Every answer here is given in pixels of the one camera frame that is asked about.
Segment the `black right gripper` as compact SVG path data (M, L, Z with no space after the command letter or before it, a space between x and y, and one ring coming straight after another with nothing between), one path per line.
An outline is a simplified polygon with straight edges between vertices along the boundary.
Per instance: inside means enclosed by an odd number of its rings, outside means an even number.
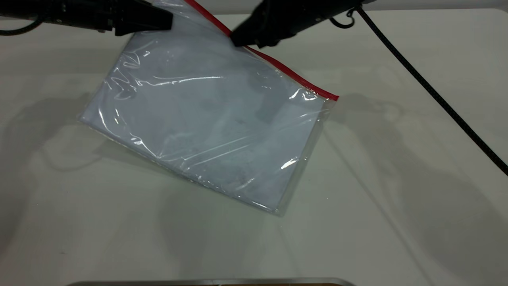
M230 39L235 47L274 47L337 13L337 0L263 0Z

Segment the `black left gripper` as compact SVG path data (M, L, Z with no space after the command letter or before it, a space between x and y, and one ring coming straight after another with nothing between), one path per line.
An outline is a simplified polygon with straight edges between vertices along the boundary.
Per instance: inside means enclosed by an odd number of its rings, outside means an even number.
M173 14L145 0L44 0L45 22L121 37L139 31L172 28Z

